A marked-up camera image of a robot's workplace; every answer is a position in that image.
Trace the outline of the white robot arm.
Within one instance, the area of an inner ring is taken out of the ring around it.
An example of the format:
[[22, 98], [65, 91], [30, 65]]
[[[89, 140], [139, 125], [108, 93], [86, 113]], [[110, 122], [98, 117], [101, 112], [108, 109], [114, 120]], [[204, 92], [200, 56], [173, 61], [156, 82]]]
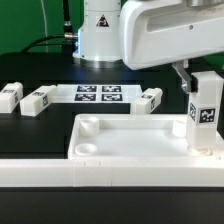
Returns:
[[124, 62], [133, 70], [171, 63], [190, 93], [187, 61], [224, 51], [224, 0], [84, 0], [77, 63]]

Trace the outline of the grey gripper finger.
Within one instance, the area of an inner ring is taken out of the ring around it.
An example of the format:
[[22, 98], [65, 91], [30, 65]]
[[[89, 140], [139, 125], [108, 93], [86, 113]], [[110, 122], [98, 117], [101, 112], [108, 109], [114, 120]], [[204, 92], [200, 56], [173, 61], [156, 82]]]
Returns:
[[186, 69], [189, 67], [187, 60], [181, 60], [174, 62], [172, 67], [177, 72], [179, 77], [182, 80], [181, 87], [184, 92], [192, 92], [192, 77], [187, 73]]

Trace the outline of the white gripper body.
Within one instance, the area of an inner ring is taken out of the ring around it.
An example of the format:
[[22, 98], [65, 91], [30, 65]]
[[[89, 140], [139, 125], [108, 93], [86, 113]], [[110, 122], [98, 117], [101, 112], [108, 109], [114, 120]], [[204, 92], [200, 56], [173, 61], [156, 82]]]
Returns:
[[120, 46], [131, 69], [224, 51], [224, 0], [128, 0]]

